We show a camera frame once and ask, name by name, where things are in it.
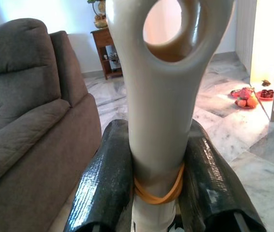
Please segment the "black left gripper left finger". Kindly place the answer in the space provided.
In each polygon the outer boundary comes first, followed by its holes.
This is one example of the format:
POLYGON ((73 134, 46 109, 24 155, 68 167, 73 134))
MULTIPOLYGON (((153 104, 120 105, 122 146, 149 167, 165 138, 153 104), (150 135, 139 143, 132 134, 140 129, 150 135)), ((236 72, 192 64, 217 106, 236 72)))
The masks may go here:
POLYGON ((66 232, 130 232, 133 161, 128 122, 111 121, 99 149, 84 170, 68 216, 66 232))

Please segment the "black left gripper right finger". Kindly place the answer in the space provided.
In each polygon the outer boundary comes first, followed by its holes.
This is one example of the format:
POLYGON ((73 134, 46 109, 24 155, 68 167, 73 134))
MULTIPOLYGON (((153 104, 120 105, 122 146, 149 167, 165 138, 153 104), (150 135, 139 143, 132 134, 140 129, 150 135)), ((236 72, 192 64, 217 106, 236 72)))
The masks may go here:
POLYGON ((186 232, 264 232, 236 173, 196 120, 191 123, 179 197, 186 232))

